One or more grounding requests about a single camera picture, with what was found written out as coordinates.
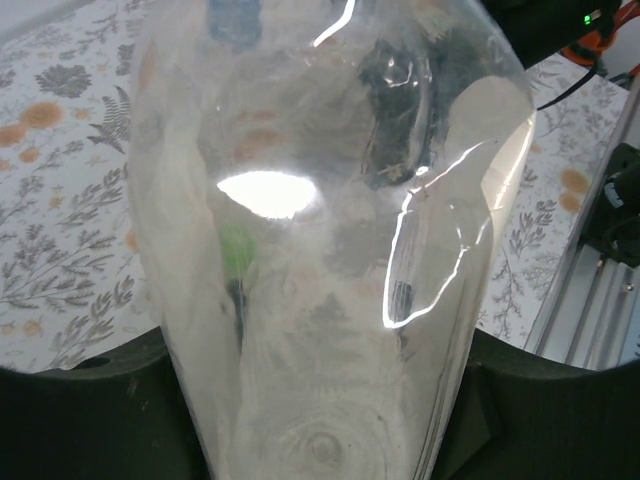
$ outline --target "black cable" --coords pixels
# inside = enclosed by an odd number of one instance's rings
[[[618,82],[626,82],[627,80],[629,80],[630,77],[631,77],[631,74],[629,72],[624,72],[619,75],[616,75],[615,77],[611,77],[609,81],[617,85]]]
[[[565,90],[564,93],[561,93],[556,98],[551,100],[549,103],[545,103],[543,106],[539,107],[538,111],[544,110],[545,108],[549,108],[549,107],[555,105],[556,103],[561,102],[562,100],[564,100],[568,96],[574,94],[578,89],[583,87],[589,80],[591,80],[593,77],[595,77],[598,74],[599,70],[600,70],[600,59],[599,58],[595,58],[594,61],[593,61],[593,65],[591,66],[591,68],[589,69],[589,71],[587,72],[587,74],[584,77],[582,77],[580,80],[578,80],[576,83],[574,83],[571,87],[569,87],[567,90]]]

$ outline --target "white plastic object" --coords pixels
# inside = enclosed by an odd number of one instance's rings
[[[154,315],[219,480],[422,480],[534,123],[471,0],[166,0],[133,75]]]

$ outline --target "black plastic holder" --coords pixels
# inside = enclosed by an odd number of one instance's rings
[[[0,479],[209,478],[159,329],[80,367],[0,370]],[[638,480],[639,394],[476,331],[432,478]]]
[[[640,150],[618,145],[604,174],[601,188],[580,234],[606,257],[640,266]]]

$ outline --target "floral tablecloth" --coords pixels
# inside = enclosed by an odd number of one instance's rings
[[[155,326],[124,195],[129,72],[151,2],[96,0],[0,47],[0,366],[71,368]],[[536,102],[584,73],[530,72]],[[538,116],[479,327],[523,346],[627,93]]]

